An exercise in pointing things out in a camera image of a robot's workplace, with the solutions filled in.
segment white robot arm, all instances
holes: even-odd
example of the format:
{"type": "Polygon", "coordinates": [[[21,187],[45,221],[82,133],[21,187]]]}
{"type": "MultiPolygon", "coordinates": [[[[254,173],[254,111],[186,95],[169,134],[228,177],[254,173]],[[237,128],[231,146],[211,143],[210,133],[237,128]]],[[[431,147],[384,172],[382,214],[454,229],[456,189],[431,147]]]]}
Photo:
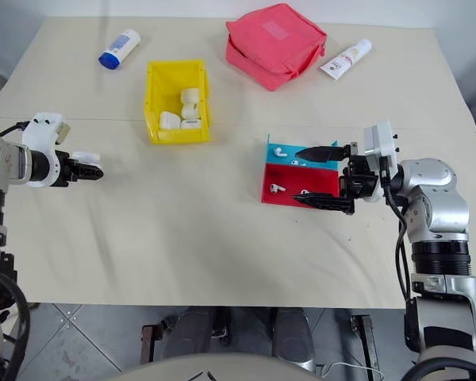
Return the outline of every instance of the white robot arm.
{"type": "MultiPolygon", "coordinates": [[[[67,187],[78,179],[100,179],[100,167],[83,164],[66,152],[56,151],[63,142],[69,126],[61,115],[38,113],[29,122],[20,122],[0,135],[0,248],[5,246],[7,230],[3,225],[2,207],[10,184],[27,183],[31,187],[67,187]],[[6,133],[23,130],[22,144],[2,138],[6,133]]],[[[0,380],[16,378],[29,335],[29,310],[25,296],[16,284],[13,255],[0,250],[0,323],[6,318],[3,310],[17,303],[20,329],[9,365],[3,361],[3,336],[0,324],[0,380]]]]}
{"type": "Polygon", "coordinates": [[[405,342],[420,353],[404,379],[469,379],[476,376],[476,277],[470,274],[467,246],[469,208],[456,190],[456,174],[441,160],[397,164],[395,137],[390,123],[383,122],[366,130],[364,156],[358,155],[356,143],[300,151],[297,155],[306,160],[349,161],[340,177],[340,197],[294,197],[318,209],[347,214],[354,213],[357,198],[377,202],[386,197],[400,222],[395,255],[406,302],[405,342]],[[415,267],[410,276],[405,233],[415,267]],[[411,296],[411,288],[417,296],[411,296]]]}

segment pink pouch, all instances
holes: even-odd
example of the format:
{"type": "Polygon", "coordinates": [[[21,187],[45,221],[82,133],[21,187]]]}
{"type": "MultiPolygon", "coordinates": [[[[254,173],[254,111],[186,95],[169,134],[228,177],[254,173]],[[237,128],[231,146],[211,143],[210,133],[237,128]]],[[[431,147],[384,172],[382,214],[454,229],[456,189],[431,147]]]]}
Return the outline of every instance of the pink pouch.
{"type": "Polygon", "coordinates": [[[287,4],[250,12],[226,26],[228,62],[271,91],[324,55],[326,33],[287,4]]]}

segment beige fabric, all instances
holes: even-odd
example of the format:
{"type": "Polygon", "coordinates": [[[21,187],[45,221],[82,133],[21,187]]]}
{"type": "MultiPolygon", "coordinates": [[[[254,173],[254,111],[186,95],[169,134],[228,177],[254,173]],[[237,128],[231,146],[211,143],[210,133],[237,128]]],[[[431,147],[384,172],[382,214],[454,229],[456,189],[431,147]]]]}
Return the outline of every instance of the beige fabric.
{"type": "MultiPolygon", "coordinates": [[[[357,202],[352,217],[259,202],[268,133],[363,148],[362,129],[216,124],[211,143],[152,146],[143,122],[69,124],[59,149],[99,152],[105,175],[10,187],[7,249],[29,301],[403,308],[383,202],[357,202]]],[[[476,275],[476,136],[393,128],[401,160],[431,156],[458,174],[476,275]]]]}
{"type": "Polygon", "coordinates": [[[301,78],[271,93],[225,60],[223,19],[48,18],[0,93],[0,117],[39,110],[67,118],[144,120],[149,60],[202,58],[213,121],[356,127],[389,118],[397,128],[472,129],[472,118],[430,29],[321,24],[327,53],[301,78]],[[111,71],[97,58],[124,29],[142,42],[111,71]],[[317,70],[368,38],[374,47],[338,81],[317,70]]]}

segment black cable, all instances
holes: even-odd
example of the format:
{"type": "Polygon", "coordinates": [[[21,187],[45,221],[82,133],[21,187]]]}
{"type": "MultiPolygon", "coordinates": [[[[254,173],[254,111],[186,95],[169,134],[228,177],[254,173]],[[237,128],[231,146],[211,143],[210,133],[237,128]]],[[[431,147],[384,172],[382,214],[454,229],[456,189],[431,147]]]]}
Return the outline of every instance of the black cable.
{"type": "Polygon", "coordinates": [[[0,132],[0,137],[4,137],[8,133],[12,133],[13,131],[20,129],[21,131],[25,131],[26,126],[29,125],[29,121],[19,121],[12,127],[9,127],[8,129],[4,129],[3,131],[0,132]]]}
{"type": "Polygon", "coordinates": [[[407,264],[407,257],[405,255],[405,246],[404,246],[404,235],[405,235],[405,232],[407,231],[407,224],[405,223],[404,215],[398,209],[398,206],[395,200],[393,200],[393,195],[391,194],[390,187],[389,186],[384,187],[384,191],[386,194],[386,200],[388,201],[388,205],[397,216],[399,225],[400,225],[397,243],[395,244],[395,268],[397,269],[398,282],[400,283],[400,288],[402,291],[402,295],[404,296],[404,300],[408,300],[411,295],[411,281],[409,278],[409,266],[407,264]],[[405,282],[401,272],[401,265],[400,265],[401,259],[402,259],[403,268],[404,268],[405,282]]]}
{"type": "MultiPolygon", "coordinates": [[[[407,228],[407,222],[405,221],[405,212],[407,211],[407,206],[402,207],[402,217],[404,218],[405,227],[407,228]]],[[[402,223],[398,222],[398,234],[401,233],[402,223]]],[[[400,253],[402,257],[402,265],[404,266],[404,274],[405,274],[405,288],[407,290],[407,299],[411,298],[411,279],[409,274],[409,264],[407,262],[407,255],[405,254],[405,245],[404,245],[404,237],[402,237],[402,242],[400,245],[400,253]]]]}
{"type": "Polygon", "coordinates": [[[16,339],[12,336],[7,335],[6,333],[3,334],[3,338],[6,339],[8,342],[16,344],[16,339]]]}
{"type": "Polygon", "coordinates": [[[419,381],[433,371],[439,371],[444,368],[458,368],[476,375],[476,364],[451,357],[436,357],[435,359],[422,361],[415,365],[405,373],[402,381],[419,381]]]}
{"type": "Polygon", "coordinates": [[[12,295],[17,304],[19,329],[17,331],[16,344],[10,357],[9,366],[3,376],[4,381],[14,381],[19,372],[19,368],[25,358],[26,345],[30,333],[30,311],[25,295],[19,286],[8,276],[0,273],[0,284],[2,284],[12,295]]]}

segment wall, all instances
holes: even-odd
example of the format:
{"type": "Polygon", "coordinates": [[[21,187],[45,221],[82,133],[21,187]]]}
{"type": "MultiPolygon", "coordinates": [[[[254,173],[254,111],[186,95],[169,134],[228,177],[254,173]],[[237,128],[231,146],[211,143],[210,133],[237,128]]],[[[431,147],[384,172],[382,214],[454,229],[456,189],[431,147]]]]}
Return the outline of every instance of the wall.
{"type": "MultiPolygon", "coordinates": [[[[0,0],[0,73],[9,75],[45,16],[239,17],[275,0],[0,0]]],[[[476,108],[476,0],[290,0],[320,22],[434,28],[476,108]]]]}

